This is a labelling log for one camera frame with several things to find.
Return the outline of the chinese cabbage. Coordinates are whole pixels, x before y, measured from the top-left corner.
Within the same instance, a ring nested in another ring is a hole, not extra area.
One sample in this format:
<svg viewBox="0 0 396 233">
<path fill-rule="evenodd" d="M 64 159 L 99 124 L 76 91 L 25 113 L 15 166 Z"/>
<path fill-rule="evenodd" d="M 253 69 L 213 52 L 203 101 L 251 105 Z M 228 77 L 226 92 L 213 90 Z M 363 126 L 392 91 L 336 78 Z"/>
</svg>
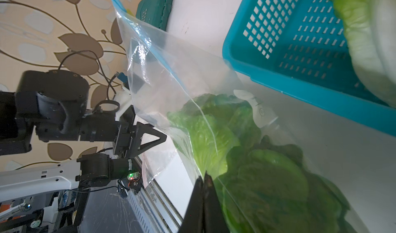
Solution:
<svg viewBox="0 0 396 233">
<path fill-rule="evenodd" d="M 297 145 L 276 145 L 263 135 L 248 101 L 203 94 L 167 118 L 186 139 L 173 137 L 176 148 L 212 177 L 232 232 L 354 232 L 340 189 L 309 171 Z"/>
<path fill-rule="evenodd" d="M 354 71 L 364 86 L 396 106 L 396 0 L 329 0 L 341 19 Z"/>
</svg>

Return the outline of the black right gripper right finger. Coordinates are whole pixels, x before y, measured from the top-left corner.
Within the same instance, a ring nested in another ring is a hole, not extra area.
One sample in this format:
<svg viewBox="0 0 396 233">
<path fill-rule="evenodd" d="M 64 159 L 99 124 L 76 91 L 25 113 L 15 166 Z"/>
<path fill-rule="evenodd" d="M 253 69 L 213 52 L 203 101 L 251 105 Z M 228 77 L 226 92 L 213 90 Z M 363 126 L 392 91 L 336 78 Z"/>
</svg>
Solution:
<svg viewBox="0 0 396 233">
<path fill-rule="evenodd" d="M 230 233 L 212 177 L 207 173 L 203 181 L 203 214 L 204 233 Z"/>
</svg>

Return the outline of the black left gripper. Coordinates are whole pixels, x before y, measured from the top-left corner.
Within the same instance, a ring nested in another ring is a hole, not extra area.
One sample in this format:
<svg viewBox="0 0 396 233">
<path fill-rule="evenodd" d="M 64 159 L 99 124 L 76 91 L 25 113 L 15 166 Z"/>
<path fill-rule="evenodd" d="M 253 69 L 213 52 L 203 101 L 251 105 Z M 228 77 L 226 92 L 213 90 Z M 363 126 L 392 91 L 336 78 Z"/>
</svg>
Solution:
<svg viewBox="0 0 396 233">
<path fill-rule="evenodd" d="M 113 145 L 113 153 L 119 158 L 135 158 L 167 140 L 167 135 L 151 124 L 137 122 L 134 125 L 135 117 L 134 106 L 129 106 L 119 119 L 119 131 Z"/>
</svg>

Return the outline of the clear blue-zip zipper bag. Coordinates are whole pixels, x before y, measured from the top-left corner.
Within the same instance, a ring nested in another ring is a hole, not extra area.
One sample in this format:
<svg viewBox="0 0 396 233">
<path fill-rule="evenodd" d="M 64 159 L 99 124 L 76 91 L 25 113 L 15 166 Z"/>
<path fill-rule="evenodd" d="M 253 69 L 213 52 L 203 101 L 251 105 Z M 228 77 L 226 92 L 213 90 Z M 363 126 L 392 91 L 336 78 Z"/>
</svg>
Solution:
<svg viewBox="0 0 396 233">
<path fill-rule="evenodd" d="M 214 225 L 231 233 L 368 231 L 344 192 L 227 61 L 111 1 L 132 104 L 173 142 L 193 182 L 211 177 Z"/>
</svg>

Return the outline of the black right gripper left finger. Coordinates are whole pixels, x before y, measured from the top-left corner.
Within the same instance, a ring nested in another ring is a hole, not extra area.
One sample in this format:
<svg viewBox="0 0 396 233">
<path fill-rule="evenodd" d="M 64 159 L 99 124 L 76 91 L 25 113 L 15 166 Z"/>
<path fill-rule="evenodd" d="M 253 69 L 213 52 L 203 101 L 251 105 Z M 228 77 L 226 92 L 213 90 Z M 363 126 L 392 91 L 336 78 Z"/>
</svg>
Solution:
<svg viewBox="0 0 396 233">
<path fill-rule="evenodd" d="M 204 232 L 204 182 L 202 177 L 196 180 L 191 198 L 178 233 Z"/>
</svg>

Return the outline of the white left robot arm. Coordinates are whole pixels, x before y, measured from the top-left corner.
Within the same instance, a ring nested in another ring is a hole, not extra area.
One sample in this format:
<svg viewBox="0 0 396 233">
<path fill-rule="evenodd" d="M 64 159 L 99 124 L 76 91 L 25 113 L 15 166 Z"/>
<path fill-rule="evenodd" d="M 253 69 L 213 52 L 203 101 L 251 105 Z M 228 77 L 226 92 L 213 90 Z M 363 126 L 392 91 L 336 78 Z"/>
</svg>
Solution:
<svg viewBox="0 0 396 233">
<path fill-rule="evenodd" d="M 166 135 L 150 124 L 135 122 L 129 106 L 117 117 L 120 104 L 107 100 L 114 109 L 98 103 L 87 109 L 89 84 L 66 70 L 26 71 L 16 92 L 1 93 L 1 155 L 31 151 L 36 134 L 43 142 L 112 142 L 117 158 L 104 153 L 84 155 L 49 167 L 1 173 L 1 201 L 32 195 L 74 190 L 88 192 L 136 172 L 133 159 L 166 141 Z"/>
</svg>

